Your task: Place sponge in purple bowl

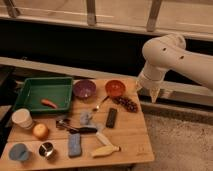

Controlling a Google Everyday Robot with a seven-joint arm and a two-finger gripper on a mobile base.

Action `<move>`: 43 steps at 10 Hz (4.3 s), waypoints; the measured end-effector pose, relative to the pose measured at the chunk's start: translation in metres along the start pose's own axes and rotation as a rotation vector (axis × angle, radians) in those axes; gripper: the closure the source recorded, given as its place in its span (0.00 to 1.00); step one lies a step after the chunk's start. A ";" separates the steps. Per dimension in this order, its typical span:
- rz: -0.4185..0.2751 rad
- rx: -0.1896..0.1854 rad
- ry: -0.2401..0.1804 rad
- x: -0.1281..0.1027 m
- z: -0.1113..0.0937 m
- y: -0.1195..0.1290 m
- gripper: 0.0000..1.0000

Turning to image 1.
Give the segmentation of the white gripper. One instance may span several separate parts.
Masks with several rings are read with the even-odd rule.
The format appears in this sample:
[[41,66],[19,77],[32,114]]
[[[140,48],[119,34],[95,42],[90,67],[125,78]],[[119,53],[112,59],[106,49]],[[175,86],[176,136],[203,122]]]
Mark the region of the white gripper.
[[160,85],[164,80],[164,71],[161,68],[145,65],[138,75],[136,90],[140,91],[143,88],[149,89],[149,95],[151,97],[151,102],[155,103],[159,92]]

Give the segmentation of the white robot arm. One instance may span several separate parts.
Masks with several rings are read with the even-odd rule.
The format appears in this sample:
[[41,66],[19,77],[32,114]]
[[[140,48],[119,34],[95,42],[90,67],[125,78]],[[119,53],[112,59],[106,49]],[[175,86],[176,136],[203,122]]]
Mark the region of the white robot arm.
[[169,70],[175,71],[213,91],[213,56],[186,50],[180,34],[148,40],[142,47],[145,59],[137,78],[137,89],[148,89],[151,101],[157,100],[161,84]]

